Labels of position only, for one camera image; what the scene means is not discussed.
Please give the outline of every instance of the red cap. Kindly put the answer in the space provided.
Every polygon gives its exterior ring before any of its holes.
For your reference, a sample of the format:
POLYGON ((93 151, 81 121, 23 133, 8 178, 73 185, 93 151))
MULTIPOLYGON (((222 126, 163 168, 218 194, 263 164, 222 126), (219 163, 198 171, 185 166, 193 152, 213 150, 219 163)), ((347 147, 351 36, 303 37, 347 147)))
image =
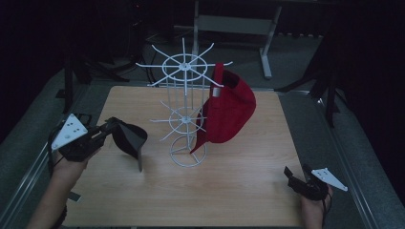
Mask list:
POLYGON ((197 131, 197 143, 190 154, 205 142, 224 143, 244 127, 256 108, 256 98, 240 76, 224 69, 223 63, 215 65, 214 81, 209 98, 202 106, 202 129, 197 131))

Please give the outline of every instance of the wooden tabletop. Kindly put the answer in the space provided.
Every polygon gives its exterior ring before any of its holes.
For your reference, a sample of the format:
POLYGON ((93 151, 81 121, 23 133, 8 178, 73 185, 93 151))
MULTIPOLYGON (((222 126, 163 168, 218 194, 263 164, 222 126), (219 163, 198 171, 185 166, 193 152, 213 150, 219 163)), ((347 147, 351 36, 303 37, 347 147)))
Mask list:
POLYGON ((169 155, 173 140, 164 88, 114 87, 98 124, 115 116, 148 133, 143 171, 109 135, 68 201, 65 226, 300 226, 299 197, 284 168, 303 173, 278 95, 255 92, 257 108, 243 129, 185 168, 169 155))

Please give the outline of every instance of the human arm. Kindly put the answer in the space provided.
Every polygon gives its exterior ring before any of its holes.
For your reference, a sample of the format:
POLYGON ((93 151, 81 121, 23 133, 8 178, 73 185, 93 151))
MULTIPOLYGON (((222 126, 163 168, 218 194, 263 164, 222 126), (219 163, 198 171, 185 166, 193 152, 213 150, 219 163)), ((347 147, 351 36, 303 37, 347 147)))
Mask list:
POLYGON ((76 182, 86 169, 89 156, 82 162, 68 161, 57 153, 50 183, 39 201, 27 228, 51 228, 61 216, 66 201, 76 182))

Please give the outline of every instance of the white wire stand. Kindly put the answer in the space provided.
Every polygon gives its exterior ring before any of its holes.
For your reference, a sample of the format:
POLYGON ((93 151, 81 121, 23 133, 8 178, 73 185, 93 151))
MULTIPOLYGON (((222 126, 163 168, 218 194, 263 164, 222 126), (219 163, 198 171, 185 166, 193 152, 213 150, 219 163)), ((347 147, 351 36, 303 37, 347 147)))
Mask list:
POLYGON ((165 75, 156 83, 148 84, 148 86, 166 86, 168 101, 167 103, 161 101, 161 104, 171 114, 168 119, 152 119, 151 121, 168 122, 172 128, 172 131, 161 140, 165 140, 174 133, 180 134, 179 137, 174 139, 170 147, 170 156, 175 163, 183 167, 199 165, 206 157, 205 144, 193 154, 190 154, 190 152, 197 139, 197 131, 205 131, 203 129, 205 117, 201 114, 206 93, 205 89, 209 88, 209 83, 213 83, 218 87, 223 86, 205 75, 208 67, 213 67, 215 64, 207 64, 202 56, 209 52, 213 46, 214 44, 200 55, 186 53, 183 38, 182 53, 171 56, 152 45, 156 52, 167 57, 161 65, 141 65, 137 63, 138 66, 143 68, 161 68, 165 75))

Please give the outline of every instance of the hand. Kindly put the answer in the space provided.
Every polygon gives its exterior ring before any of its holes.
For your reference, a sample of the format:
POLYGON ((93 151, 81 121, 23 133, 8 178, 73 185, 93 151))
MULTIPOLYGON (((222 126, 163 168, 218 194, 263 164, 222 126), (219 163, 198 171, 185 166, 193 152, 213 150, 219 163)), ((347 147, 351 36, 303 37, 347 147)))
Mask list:
POLYGON ((322 201, 315 201, 310 200, 301 196, 301 212, 304 221, 304 227, 307 229, 322 229, 322 223, 324 220, 324 211, 328 211, 330 209, 330 202, 331 197, 333 195, 333 190, 328 185, 328 192, 330 194, 327 195, 325 199, 326 208, 324 209, 324 205, 322 201))
POLYGON ((94 151, 89 157, 81 162, 69 161, 66 158, 63 158, 62 154, 57 152, 57 162, 53 167, 53 177, 65 182, 65 184, 68 185, 70 189, 72 189, 80 178, 83 171, 86 169, 89 160, 92 158, 93 155, 98 153, 99 150, 100 149, 94 151))

